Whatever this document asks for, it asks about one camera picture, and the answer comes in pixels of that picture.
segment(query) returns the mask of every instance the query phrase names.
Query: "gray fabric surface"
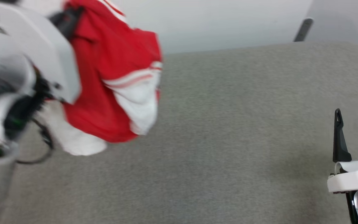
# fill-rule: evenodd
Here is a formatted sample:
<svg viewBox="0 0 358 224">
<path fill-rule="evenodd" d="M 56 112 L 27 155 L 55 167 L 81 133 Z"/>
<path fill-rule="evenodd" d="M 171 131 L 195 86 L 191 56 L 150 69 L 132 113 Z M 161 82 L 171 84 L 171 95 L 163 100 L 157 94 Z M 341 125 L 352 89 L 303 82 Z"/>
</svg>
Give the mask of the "gray fabric surface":
<svg viewBox="0 0 358 224">
<path fill-rule="evenodd" d="M 336 108 L 358 159 L 355 45 L 168 55 L 151 133 L 19 166 L 1 223 L 350 223 L 327 192 Z M 34 130 L 23 156 L 46 149 Z"/>
</svg>

